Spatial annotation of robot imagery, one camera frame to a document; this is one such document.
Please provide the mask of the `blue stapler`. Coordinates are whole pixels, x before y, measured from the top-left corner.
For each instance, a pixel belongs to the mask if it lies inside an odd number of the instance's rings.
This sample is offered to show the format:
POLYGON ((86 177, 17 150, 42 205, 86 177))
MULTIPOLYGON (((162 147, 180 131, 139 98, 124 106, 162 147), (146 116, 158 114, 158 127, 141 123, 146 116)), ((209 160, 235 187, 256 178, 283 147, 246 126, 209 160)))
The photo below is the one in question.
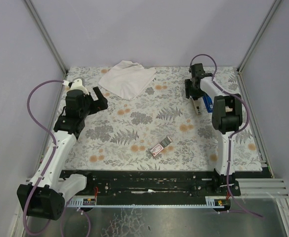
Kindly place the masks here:
POLYGON ((203 101, 204 101, 207 112, 212 113, 213 112, 212 99, 208 95, 205 95, 203 96, 203 101))

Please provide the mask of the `beige stapler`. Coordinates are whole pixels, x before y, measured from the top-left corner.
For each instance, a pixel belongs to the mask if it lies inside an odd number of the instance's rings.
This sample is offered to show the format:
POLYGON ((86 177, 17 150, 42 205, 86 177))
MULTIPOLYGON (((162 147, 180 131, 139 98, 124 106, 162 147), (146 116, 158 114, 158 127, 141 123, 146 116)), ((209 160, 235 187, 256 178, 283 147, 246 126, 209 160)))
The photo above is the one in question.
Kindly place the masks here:
POLYGON ((199 101, 199 99, 194 99, 193 97, 191 97, 191 101, 193 103, 193 107, 194 107, 196 115, 200 115, 201 114, 201 109, 200 109, 200 101, 199 101))

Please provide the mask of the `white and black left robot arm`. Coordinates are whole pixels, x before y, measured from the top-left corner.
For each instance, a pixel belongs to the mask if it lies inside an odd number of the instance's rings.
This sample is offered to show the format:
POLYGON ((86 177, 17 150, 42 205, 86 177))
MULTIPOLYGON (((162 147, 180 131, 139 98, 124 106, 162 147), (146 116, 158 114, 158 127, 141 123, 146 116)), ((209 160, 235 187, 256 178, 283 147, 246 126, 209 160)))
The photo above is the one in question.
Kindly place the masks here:
POLYGON ((21 184, 17 189, 24 216, 58 220, 66 203, 86 187, 87 178, 83 175, 72 174, 62 184, 59 177, 69 152, 85 127, 85 119, 108 108, 108 101, 100 89, 94 87, 93 92, 96 100, 84 88, 67 92, 66 105, 51 134, 53 145, 29 184, 21 184))

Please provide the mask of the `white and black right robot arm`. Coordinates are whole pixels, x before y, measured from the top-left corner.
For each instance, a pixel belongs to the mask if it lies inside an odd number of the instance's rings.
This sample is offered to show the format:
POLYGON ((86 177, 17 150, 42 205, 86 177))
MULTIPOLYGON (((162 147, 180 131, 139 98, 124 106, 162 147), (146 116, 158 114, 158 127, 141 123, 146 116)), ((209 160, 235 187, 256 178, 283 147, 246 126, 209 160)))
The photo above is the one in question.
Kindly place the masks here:
POLYGON ((186 98, 192 100, 197 115, 201 114, 201 102, 204 102, 217 131, 218 160, 211 181, 206 182, 206 194, 228 198, 240 196, 233 167, 234 141, 231 136, 240 130, 243 123, 241 96, 218 88, 214 74, 206 73, 201 63, 191 65, 189 72, 191 78, 185 80, 186 98))

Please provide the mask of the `red and white staple box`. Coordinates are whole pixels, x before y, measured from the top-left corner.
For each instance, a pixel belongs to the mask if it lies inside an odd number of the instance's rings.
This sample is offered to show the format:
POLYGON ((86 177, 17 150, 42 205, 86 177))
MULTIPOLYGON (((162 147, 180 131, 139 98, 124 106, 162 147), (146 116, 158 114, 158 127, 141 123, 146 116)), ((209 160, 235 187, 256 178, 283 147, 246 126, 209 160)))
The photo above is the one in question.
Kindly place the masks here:
POLYGON ((167 136, 165 139, 163 139, 161 142, 159 142, 156 146, 154 146, 150 153, 153 157, 156 157, 159 153, 161 153, 165 147, 167 147, 170 143, 172 143, 172 139, 167 136))

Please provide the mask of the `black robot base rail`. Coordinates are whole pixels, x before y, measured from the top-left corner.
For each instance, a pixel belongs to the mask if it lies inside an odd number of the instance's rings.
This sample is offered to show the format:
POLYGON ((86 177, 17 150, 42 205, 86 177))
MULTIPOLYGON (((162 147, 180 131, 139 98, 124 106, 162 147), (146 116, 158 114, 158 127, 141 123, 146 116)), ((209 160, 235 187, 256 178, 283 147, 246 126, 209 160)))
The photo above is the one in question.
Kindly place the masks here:
POLYGON ((78 194, 97 195, 97 204, 205 204, 206 182, 213 171, 92 171, 63 170, 60 177, 72 174, 87 177, 78 194))

